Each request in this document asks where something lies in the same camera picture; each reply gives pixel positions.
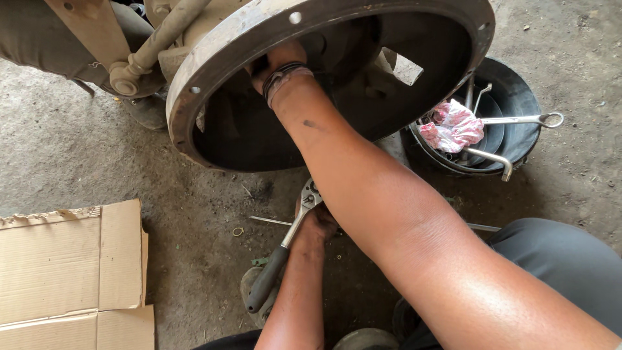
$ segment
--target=black rubber grip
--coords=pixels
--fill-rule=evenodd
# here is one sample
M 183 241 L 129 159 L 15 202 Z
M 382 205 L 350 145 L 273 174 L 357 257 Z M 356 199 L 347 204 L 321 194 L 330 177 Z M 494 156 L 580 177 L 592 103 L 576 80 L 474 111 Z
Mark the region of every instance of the black rubber grip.
M 264 306 L 276 282 L 276 278 L 279 276 L 288 257 L 289 249 L 283 248 L 281 245 L 270 254 L 270 259 L 266 267 L 264 267 L 264 270 L 259 274 L 255 283 L 253 283 L 251 294 L 248 296 L 248 299 L 246 299 L 246 311 L 249 313 L 257 313 L 259 309 Z

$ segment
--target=cardboard sheet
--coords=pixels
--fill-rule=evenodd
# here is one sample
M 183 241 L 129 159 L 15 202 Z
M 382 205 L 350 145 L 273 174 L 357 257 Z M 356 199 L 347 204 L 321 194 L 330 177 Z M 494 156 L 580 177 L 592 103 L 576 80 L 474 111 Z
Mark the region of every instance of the cardboard sheet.
M 0 218 L 2 349 L 153 349 L 140 200 Z

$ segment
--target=black rubber bucket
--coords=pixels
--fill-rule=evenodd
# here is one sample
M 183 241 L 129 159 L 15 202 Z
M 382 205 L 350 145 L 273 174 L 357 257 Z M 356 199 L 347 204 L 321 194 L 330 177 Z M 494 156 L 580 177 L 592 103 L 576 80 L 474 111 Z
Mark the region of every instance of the black rubber bucket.
M 488 83 L 493 89 L 488 93 L 490 98 L 483 98 L 479 111 L 481 116 L 527 116 L 540 115 L 540 106 L 534 93 L 525 80 L 506 64 L 492 57 L 486 57 L 475 73 L 475 96 Z M 466 95 L 466 84 L 456 95 Z M 537 124 L 489 125 L 485 128 L 503 128 L 503 140 L 495 154 L 512 162 L 514 169 L 527 162 L 527 155 L 534 149 L 541 127 Z M 498 130 L 485 130 L 487 133 Z M 454 176 L 483 176 L 503 173 L 501 163 L 486 160 L 473 166 L 461 166 L 447 159 L 445 153 L 430 147 L 419 134 L 415 123 L 401 130 L 402 143 L 409 155 L 410 162 L 434 168 L 441 173 Z

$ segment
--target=concrete floor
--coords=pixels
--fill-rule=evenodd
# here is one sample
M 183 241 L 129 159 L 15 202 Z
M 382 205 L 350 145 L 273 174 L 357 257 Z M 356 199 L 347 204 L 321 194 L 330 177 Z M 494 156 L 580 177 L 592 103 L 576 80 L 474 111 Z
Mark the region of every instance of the concrete floor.
M 418 173 L 453 197 L 469 222 L 554 219 L 622 253 L 622 5 L 495 0 L 493 6 L 490 54 L 529 82 L 543 111 L 565 113 L 567 122 L 542 132 L 529 164 L 509 184 Z M 151 234 L 148 300 L 159 349 L 190 349 L 254 328 L 239 279 L 251 259 L 269 255 L 285 228 L 247 217 L 292 220 L 306 169 L 206 171 L 180 156 L 167 133 L 141 128 L 110 95 L 97 91 L 91 99 L 62 77 L 6 61 L 0 94 L 0 216 L 139 197 Z M 241 237 L 232 236 L 236 227 L 244 227 Z M 327 344 L 358 328 L 390 330 L 399 295 L 348 237 L 328 246 L 324 280 Z

